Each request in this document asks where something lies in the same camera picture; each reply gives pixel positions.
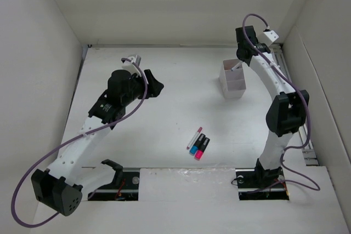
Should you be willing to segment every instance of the white table surface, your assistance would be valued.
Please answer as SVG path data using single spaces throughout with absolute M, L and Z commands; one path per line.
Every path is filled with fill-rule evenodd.
M 265 115 L 271 98 L 259 77 L 244 66 L 245 94 L 239 100 L 224 99 L 220 66 L 223 60 L 236 58 L 235 52 L 234 48 L 90 48 L 64 141 L 81 128 L 112 71 L 120 69 L 121 58 L 137 53 L 141 68 L 151 69 L 165 88 L 118 124 L 84 166 L 109 158 L 124 167 L 253 167 L 267 139 Z M 186 146 L 200 126 L 211 141 L 196 161 Z M 298 134 L 292 142 L 301 143 Z M 304 164 L 301 151 L 291 151 L 286 159 Z
M 239 201 L 235 170 L 142 169 L 140 201 L 85 201 L 31 234 L 346 234 L 345 220 L 325 167 L 292 167 L 311 176 L 315 192 L 287 184 L 289 201 Z M 285 171 L 288 179 L 309 184 Z M 52 215 L 40 204 L 35 222 Z
M 256 74 L 244 66 L 247 90 L 240 100 L 225 100 L 218 76 L 229 48 L 89 49 L 67 122 L 64 140 L 74 136 L 87 112 L 106 89 L 120 58 L 138 53 L 165 84 L 130 119 L 119 124 L 94 151 L 86 166 L 109 158 L 125 167 L 154 167 L 140 173 L 137 202 L 85 201 L 69 217 L 59 215 L 31 234 L 95 233 L 348 233 L 325 167 L 306 167 L 301 151 L 290 151 L 286 164 L 311 176 L 321 191 L 288 184 L 290 201 L 239 201 L 230 184 L 235 169 L 253 167 L 268 128 L 270 96 Z M 211 138 L 200 161 L 186 151 L 199 126 Z M 299 136 L 291 140 L 301 144 Z M 212 167 L 159 169 L 162 167 Z M 308 181 L 285 171 L 287 179 Z M 53 211 L 39 204 L 34 222 Z

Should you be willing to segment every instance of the pink marker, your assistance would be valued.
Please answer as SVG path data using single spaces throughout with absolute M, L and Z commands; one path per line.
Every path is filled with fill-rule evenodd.
M 202 131 L 202 127 L 200 127 L 200 128 L 197 130 L 197 132 L 195 133 L 194 137 L 192 138 L 192 140 L 190 141 L 190 143 L 189 143 L 188 146 L 186 147 L 187 150 L 188 150 L 189 148 L 191 148 L 191 147 L 194 145 L 194 143 L 195 143 L 197 137 L 199 137 L 199 134 L 201 133 L 201 131 Z

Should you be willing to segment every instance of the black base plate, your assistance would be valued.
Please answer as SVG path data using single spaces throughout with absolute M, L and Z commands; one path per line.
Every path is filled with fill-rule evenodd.
M 139 183 L 135 184 L 135 182 L 133 182 L 133 178 L 139 179 L 140 172 L 123 171 L 122 181 L 125 179 L 125 183 L 120 190 L 121 195 L 117 200 L 115 197 L 118 189 L 121 187 L 121 184 L 108 184 L 98 188 L 96 193 L 89 199 L 89 201 L 137 201 L 139 197 Z
M 264 186 L 258 185 L 255 179 L 253 168 L 237 169 L 236 180 L 240 200 L 289 200 L 289 196 L 282 184 L 277 184 L 269 189 L 257 193 L 251 191 L 261 189 Z M 275 181 L 267 182 L 266 186 L 273 184 Z

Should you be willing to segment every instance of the screw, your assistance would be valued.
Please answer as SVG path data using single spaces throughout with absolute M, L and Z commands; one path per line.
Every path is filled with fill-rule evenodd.
M 242 175 L 238 175 L 236 177 L 236 181 L 238 184 L 242 184 L 242 183 L 244 183 L 244 177 Z
M 139 184 L 139 181 L 140 180 L 139 180 L 139 178 L 137 176 L 132 178 L 132 183 L 135 184 L 135 185 Z

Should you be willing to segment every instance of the small box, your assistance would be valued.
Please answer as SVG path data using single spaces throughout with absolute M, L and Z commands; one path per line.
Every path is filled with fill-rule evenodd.
M 242 65 L 233 71 L 231 70 L 240 62 L 238 59 L 224 60 L 220 67 L 219 82 L 226 99 L 239 99 L 246 90 Z

